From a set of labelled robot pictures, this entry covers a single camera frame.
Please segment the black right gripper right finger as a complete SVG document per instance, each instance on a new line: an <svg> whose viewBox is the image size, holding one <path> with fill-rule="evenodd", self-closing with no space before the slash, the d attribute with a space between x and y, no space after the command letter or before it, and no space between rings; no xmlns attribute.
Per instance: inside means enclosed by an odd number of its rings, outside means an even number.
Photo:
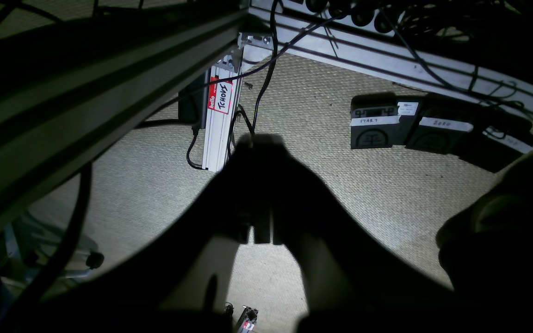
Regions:
<svg viewBox="0 0 533 333"><path fill-rule="evenodd" d="M281 137L253 138L253 177L273 233L303 275L308 315L299 333L381 332L440 324L461 300L376 241Z"/></svg>

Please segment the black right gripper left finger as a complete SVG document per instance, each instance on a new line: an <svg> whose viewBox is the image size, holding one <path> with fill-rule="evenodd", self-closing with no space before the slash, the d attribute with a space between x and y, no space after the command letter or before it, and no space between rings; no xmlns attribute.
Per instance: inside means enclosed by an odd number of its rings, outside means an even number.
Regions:
<svg viewBox="0 0 533 333"><path fill-rule="evenodd" d="M275 244L267 202L275 139L241 139L180 218L110 272L40 306L42 333L229 332L225 297L241 244Z"/></svg>

